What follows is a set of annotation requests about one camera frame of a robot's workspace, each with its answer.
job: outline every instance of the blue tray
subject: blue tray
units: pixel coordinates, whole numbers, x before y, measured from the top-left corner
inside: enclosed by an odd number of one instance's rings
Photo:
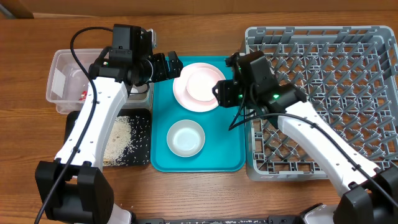
[[[184,66],[204,62],[216,66],[226,79],[232,71],[225,67],[225,57],[179,57]],[[162,172],[233,172],[240,170],[246,161],[244,126],[228,131],[238,107],[217,107],[204,113],[183,108],[173,94],[173,80],[155,83],[152,117],[152,146],[150,161]],[[192,157],[176,156],[167,146],[167,131],[177,121],[196,121],[205,131],[203,149]]]

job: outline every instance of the pink plate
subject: pink plate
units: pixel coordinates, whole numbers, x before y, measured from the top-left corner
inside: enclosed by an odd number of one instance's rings
[[[193,63],[181,71],[173,82],[175,99],[185,109],[194,112],[210,111],[218,106],[211,88],[220,80],[225,80],[223,73],[207,63]]]

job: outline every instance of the wooden tabletop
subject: wooden tabletop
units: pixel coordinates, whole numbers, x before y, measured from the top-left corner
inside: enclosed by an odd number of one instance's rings
[[[153,28],[156,52],[229,55],[251,26],[387,25],[398,30],[398,13],[310,12],[222,16],[94,17],[0,21],[0,223],[33,223],[41,206],[34,172],[61,148],[66,116],[45,100],[55,51],[88,26],[132,24]],[[76,48],[102,48],[111,34],[87,32]],[[297,214],[339,198],[328,180],[253,182],[235,173],[161,173],[152,166],[104,168],[115,202],[139,218],[241,218]]]

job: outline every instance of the gray dish rack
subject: gray dish rack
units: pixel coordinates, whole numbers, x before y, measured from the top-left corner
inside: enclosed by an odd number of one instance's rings
[[[241,51],[265,53],[318,114],[380,168],[398,166],[397,43],[386,26],[250,27]],[[246,172],[256,181],[325,179],[296,142],[268,121],[245,124]]]

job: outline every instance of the sticker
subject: sticker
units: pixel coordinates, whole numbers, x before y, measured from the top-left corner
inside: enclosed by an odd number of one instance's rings
[[[65,76],[58,69],[55,69],[54,77],[52,80],[51,91],[57,94],[62,98],[63,96],[63,87],[65,86]]]

